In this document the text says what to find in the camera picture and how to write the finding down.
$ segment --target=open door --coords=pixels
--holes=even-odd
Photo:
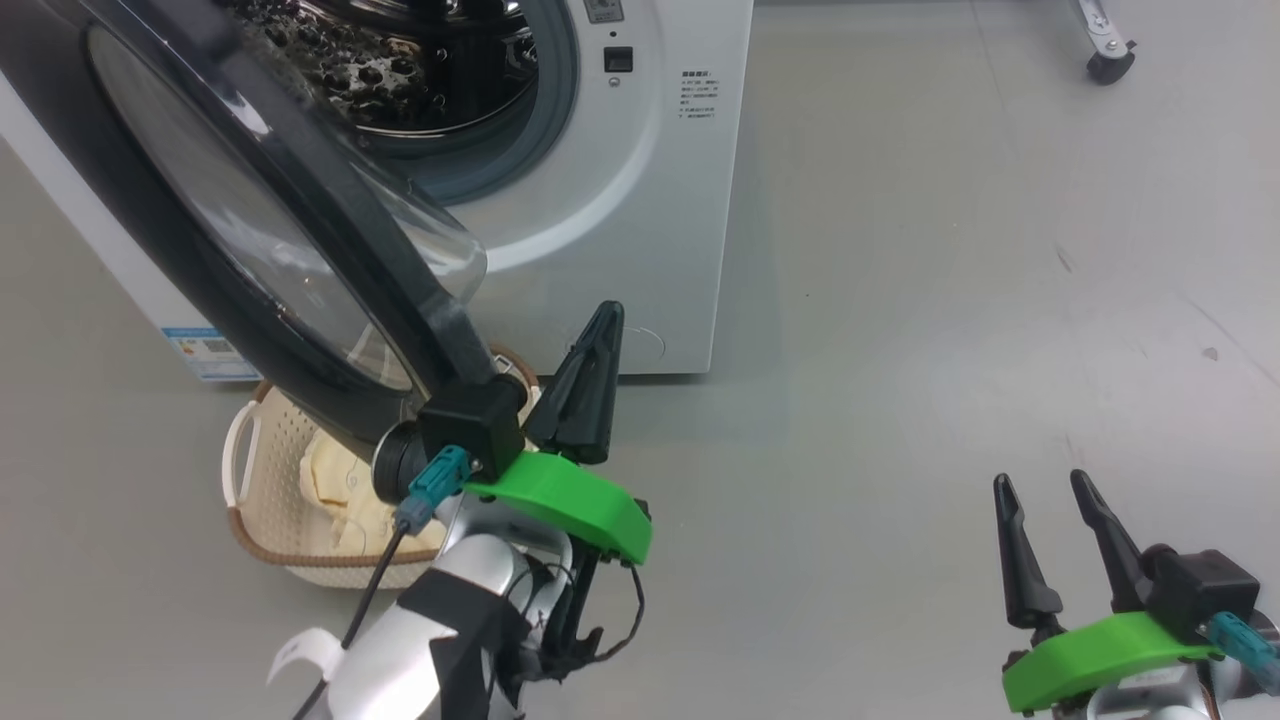
[[[494,374],[458,297],[483,249],[346,146],[270,49],[206,0],[83,4],[101,92],[201,231],[140,242],[264,375],[367,457],[424,396]]]

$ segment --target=perforated basket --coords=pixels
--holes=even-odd
[[[527,413],[539,395],[536,375],[509,352],[495,355],[499,366],[530,388]],[[298,488],[298,462],[316,429],[302,410],[269,383],[259,386],[253,398],[236,414],[223,445],[221,473],[232,534],[253,557],[280,565],[303,580],[330,588],[364,588],[379,556],[312,555],[308,550],[316,547],[311,538],[326,536],[332,524]],[[433,559],[435,551],[396,555],[380,587],[408,587]]]

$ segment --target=gray floor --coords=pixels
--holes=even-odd
[[[1068,625],[1107,612],[1073,466],[1140,544],[1280,582],[1280,10],[1112,5],[1142,45],[1106,90],[1061,0],[759,13],[714,370],[618,398],[648,619],[532,719],[1007,716],[997,471]],[[242,393],[187,374],[6,149],[0,183],[4,715],[285,716],[312,678],[264,688],[271,656],[353,597],[236,546]],[[605,571],[590,618],[630,612]]]

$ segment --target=cream-colored clothing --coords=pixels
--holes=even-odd
[[[298,486],[307,502],[333,518],[328,550],[315,547],[316,555],[381,555],[392,537],[393,507],[378,500],[370,478],[369,464],[333,439],[316,430],[298,462]],[[417,537],[406,537],[397,555],[439,550],[444,542],[444,525],[431,523]]]

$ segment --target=caster wheel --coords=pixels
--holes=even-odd
[[[1120,78],[1124,77],[1129,68],[1133,67],[1134,54],[1133,51],[1125,53],[1124,58],[1103,58],[1102,55],[1094,53],[1089,61],[1085,63],[1084,69],[1089,72],[1089,77],[1093,82],[1106,86],[1115,85]]]

